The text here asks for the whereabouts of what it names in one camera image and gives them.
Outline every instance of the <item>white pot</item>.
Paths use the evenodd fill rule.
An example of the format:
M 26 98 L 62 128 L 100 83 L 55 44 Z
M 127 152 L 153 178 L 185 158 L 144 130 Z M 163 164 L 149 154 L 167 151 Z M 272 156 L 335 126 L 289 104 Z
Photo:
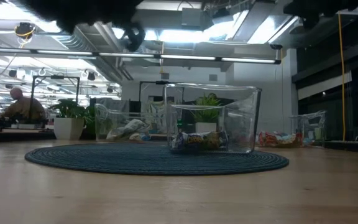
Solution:
M 204 123 L 204 122 L 197 122 L 196 123 L 196 132 L 210 132 L 216 131 L 216 123 Z
M 83 128 L 83 118 L 55 118 L 54 130 L 57 139 L 79 140 Z

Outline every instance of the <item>wooden table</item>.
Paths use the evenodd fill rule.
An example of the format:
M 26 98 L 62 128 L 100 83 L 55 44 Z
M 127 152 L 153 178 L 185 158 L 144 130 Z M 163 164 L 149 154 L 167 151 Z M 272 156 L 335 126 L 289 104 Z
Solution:
M 264 149 L 290 165 L 204 177 L 98 174 L 23 158 L 74 143 L 89 142 L 0 143 L 0 223 L 358 224 L 358 152 Z

